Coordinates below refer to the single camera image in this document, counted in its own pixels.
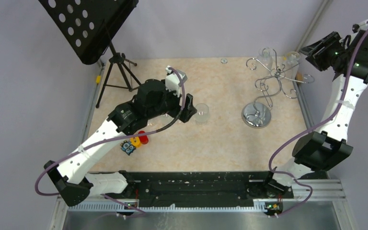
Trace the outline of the etched wine glass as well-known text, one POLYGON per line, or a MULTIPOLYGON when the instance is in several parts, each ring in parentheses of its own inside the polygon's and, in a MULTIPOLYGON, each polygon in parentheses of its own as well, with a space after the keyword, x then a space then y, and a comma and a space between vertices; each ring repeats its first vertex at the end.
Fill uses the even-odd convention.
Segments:
POLYGON ((205 124, 209 120, 209 106, 205 103, 199 103, 196 105, 195 122, 198 125, 205 124))
POLYGON ((257 59, 263 66, 271 70, 273 67, 273 63, 277 59, 277 52, 270 47, 261 48, 259 50, 259 55, 257 59))
POLYGON ((285 77, 295 79, 299 69, 299 59, 300 53, 296 51, 290 51, 285 54, 285 61, 283 62, 285 66, 283 69, 285 77))

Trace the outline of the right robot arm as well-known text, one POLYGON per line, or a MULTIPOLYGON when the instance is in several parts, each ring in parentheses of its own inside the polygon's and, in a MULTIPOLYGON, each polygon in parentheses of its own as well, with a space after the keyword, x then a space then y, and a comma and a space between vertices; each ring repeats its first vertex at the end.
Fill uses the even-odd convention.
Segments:
POLYGON ((296 138, 286 164, 271 168, 262 184, 267 197, 282 195, 294 180, 328 171, 350 156, 353 147, 347 143, 349 123, 368 86, 368 31, 359 30, 345 38, 332 32, 300 51, 316 69, 334 70, 332 92, 322 121, 296 138))

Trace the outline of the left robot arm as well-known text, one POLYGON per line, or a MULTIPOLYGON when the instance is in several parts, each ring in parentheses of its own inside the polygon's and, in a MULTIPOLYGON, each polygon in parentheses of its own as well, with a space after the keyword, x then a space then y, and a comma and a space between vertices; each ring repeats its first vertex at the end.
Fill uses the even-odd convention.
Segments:
POLYGON ((183 95, 180 83, 147 80, 130 101, 116 106, 73 153, 60 162, 48 161, 46 173, 67 206, 101 194, 131 197, 135 186, 122 173, 90 173, 90 169, 111 149, 137 137, 150 119, 168 114, 173 121, 188 122, 197 112, 193 100, 193 95, 183 95))

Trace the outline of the chrome wine glass rack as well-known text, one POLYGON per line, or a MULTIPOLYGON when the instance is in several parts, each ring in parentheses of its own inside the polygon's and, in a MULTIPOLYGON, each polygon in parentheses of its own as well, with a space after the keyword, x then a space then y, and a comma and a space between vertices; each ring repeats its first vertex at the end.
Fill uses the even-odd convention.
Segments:
POLYGON ((290 79, 285 77, 283 61, 279 62, 278 56, 273 63, 271 70, 263 66, 257 57, 251 57, 246 60, 246 67, 257 72, 259 77, 254 81, 254 87, 261 93, 251 103, 246 104, 241 112, 243 122, 252 128, 263 128, 269 125, 273 108, 273 97, 283 93, 289 99, 296 99, 299 95, 296 89, 285 91, 283 80, 291 81, 296 84, 311 84, 315 82, 315 78, 310 74, 303 74, 303 81, 290 79))

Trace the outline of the small wooden block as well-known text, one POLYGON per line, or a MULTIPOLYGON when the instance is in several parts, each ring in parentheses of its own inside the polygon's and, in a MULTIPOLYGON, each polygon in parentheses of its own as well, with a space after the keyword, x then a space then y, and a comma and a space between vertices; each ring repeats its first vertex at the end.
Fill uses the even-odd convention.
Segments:
POLYGON ((302 74, 301 74, 300 72, 298 72, 298 73, 296 74, 296 80, 298 80, 298 81, 303 81, 303 76, 302 76, 302 74))

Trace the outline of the red cylinder block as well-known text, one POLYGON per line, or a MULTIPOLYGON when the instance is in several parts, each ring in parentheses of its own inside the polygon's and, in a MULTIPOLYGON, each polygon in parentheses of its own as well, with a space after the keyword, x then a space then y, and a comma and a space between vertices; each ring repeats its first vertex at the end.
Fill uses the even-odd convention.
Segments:
MULTIPOLYGON (((144 134, 144 133, 145 133, 145 131, 143 131, 143 130, 138 132, 138 134, 144 134)), ((143 136, 140 136, 138 138, 139 138, 139 141, 142 145, 146 145, 149 142, 149 138, 148 138, 147 135, 143 135, 143 136)))

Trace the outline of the yellow clamp left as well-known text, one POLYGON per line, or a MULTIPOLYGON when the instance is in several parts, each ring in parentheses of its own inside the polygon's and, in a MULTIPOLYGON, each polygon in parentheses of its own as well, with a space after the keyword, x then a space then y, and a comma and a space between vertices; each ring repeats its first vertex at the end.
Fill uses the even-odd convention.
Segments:
POLYGON ((100 82, 101 82, 101 75, 98 75, 97 77, 96 77, 96 84, 100 84, 100 82))

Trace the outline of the black perforated music stand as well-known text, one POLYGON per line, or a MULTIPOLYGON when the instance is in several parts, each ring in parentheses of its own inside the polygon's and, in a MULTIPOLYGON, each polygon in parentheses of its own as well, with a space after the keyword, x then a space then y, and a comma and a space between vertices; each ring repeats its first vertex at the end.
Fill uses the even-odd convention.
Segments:
POLYGON ((104 84, 96 103, 100 106, 103 93, 114 65, 119 67, 125 81, 123 89, 132 92, 136 88, 134 79, 141 82, 131 71, 128 64, 137 63, 126 58, 124 53, 116 52, 112 39, 122 27, 131 12, 136 8, 137 0, 39 0, 45 11, 64 35, 80 61, 85 65, 97 64, 105 68, 101 56, 110 49, 112 56, 105 76, 104 84))

